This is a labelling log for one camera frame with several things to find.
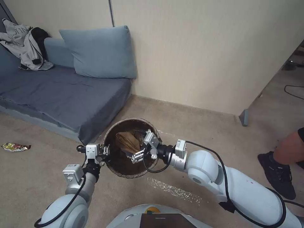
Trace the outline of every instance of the floor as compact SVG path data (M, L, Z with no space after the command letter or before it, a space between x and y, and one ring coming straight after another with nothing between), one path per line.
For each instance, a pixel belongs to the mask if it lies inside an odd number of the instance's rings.
M203 144L217 151L225 165L270 187L257 155L273 150L288 133L304 126L304 101L283 90L286 84L304 85L303 74L303 68L280 71L251 105L248 127L242 127L237 116L137 96L129 99L113 123L127 117L144 118L159 130L165 143L173 144L180 138ZM293 92L304 96L301 90ZM79 143L4 113L0 113L0 129L0 144L32 145L24 152L0 150L0 227L33 227L46 207L64 194L63 168L71 163L81 164L84 157L75 150ZM291 169L295 201L304 204L304 170L297 165ZM191 193L194 200L154 188L151 180ZM145 203L178 208L212 227L252 227L241 217L223 210L210 192L172 167L159 174L124 179L106 166L101 168L95 186L87 227L106 227L122 210ZM290 208L304 216L303 211Z

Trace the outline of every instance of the black shorts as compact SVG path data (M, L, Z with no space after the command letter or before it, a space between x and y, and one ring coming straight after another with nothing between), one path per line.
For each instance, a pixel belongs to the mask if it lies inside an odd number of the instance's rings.
M304 142L304 128L300 128L298 130L298 134L299 134L300 138L302 139L302 141Z

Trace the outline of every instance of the black cable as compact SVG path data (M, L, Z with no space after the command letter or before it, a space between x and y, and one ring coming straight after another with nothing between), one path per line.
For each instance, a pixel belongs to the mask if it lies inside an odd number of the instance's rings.
M242 213L242 212L233 204L233 202L231 201L231 199L230 199L230 197L229 197L227 173L226 173L225 165L224 165L224 163L223 163L221 157L220 157L214 150L211 150L211 149L209 149L209 148L207 148L207 147L201 146L201 145L199 145L199 144L197 144L197 143L190 142L190 141L186 141L186 143L190 143L190 144L193 144L193 145L195 145L195 146L198 146L198 147L201 147L201 148L203 148L203 149L206 149L206 150L208 150L208 151L214 153L214 154L218 157L218 159L219 159L219 161L220 161L220 163L221 163L221 165L222 165L222 169L223 169L223 173L224 173L225 191L226 191L227 202L230 203L230 204L232 204L232 205L234 206L234 209L235 209L240 215L242 215L245 219L247 219L248 221L252 222L253 224L258 225L258 226L263 227L263 228L277 228L277 227L279 227L280 225L283 224L283 222L284 222L284 220L285 220L285 218L286 218L286 206L285 206L284 200L282 199L282 197L281 197L276 191L274 191L274 190L272 190L272 189L270 189L270 188L267 188L268 190L270 190L270 191L272 191L273 193L275 193L275 194L278 196L278 198L280 199L280 201L281 201L283 213L282 213L282 217L280 218L280 220L279 220L277 223L273 224L273 225L264 225L264 224L262 224L262 223L259 223L259 222L257 222L257 221L252 220L251 218L249 218L249 217L247 217L245 214L243 214L243 213Z
M290 87L299 87L299 88L304 88L304 86L286 85L286 86L284 87L284 91L285 91L286 93L288 93L289 95L291 95L291 96L293 96L293 97L297 97L297 98L300 98L300 99L304 100L304 98L302 98L302 97L298 97L298 96L296 96L296 95L293 95L293 94L291 94L291 93L287 92L287 91L286 91L286 87L288 87L288 86L290 86Z
M148 152L147 152L148 146L149 146L149 144L147 144L147 146L145 147L145 151L144 151L143 157L142 157L143 165L145 166L146 170L147 170L148 172L150 172L150 173L160 173L160 172L164 171L166 168L168 168L168 166L170 165L171 159L172 159L173 152L171 153L170 158L169 158L169 161L168 161L168 163L166 164L166 166L165 166L164 168L159 169L159 170L150 170L150 169L146 166L146 163L145 163L145 156L148 154Z
M82 188L84 187L86 183L86 175L83 176L83 182L82 185L80 186L80 188L78 189L78 191L76 192L76 194L74 195L74 197L71 199L71 201L68 203L68 205L58 214L56 215L56 217L54 217L53 219L51 219L50 221L43 223L43 224L39 224L39 222L41 222L41 218L38 219L35 224L34 227L36 228L41 228L41 227L45 227L47 225L50 225L52 222L56 221L60 216L62 216L64 214L64 212L66 212L66 210L71 206L71 204L74 202L74 200L76 199L76 197L79 195L80 191L82 190Z
M293 202L293 201L290 201L290 200L284 200L284 202L285 202L285 203L290 203L290 204L294 204L294 205L297 205L297 206L299 206L299 207L302 207L302 208L304 208L304 205L302 205L302 204L299 204L299 203L296 203L296 202Z
M85 160L84 160L84 162L82 163L81 168L83 168L83 166L85 165L85 162L86 162L86 153L85 153Z

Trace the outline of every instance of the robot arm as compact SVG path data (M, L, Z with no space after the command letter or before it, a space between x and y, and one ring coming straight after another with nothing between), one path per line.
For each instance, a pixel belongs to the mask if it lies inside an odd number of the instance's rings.
M95 184L100 173L99 161L109 155L108 147L100 153L99 144L78 146L77 150L86 154L82 168L70 164L62 171L67 182L65 195L55 200L44 212L35 227L47 228L84 228L88 220L90 205Z
M221 162L206 150L194 151L187 153L187 142L178 140L175 148L169 150L172 146L162 145L153 133L148 132L144 142L151 146L152 158L160 158L165 164L170 165L175 169L185 172L189 178L200 186L207 188L215 194L219 204L232 213L235 210L242 213L249 219L258 223L264 224L264 227L269 227L278 223L281 218L284 219L284 211L282 200L271 190L260 185L242 172L225 167L227 176L229 199L232 204L229 204L226 195L224 169ZM302 228L303 221L296 217L286 208L285 220L279 226L281 228Z

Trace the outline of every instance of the black sneaker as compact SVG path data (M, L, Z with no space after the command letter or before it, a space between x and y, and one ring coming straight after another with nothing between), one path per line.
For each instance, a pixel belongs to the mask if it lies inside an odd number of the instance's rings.
M292 186L292 177L289 165L275 164L271 161L270 156L273 152L267 154L259 154L257 156L264 173L271 186L282 196L289 200L295 199L295 189Z
M304 169L304 161L297 162L298 166L300 166L302 169Z

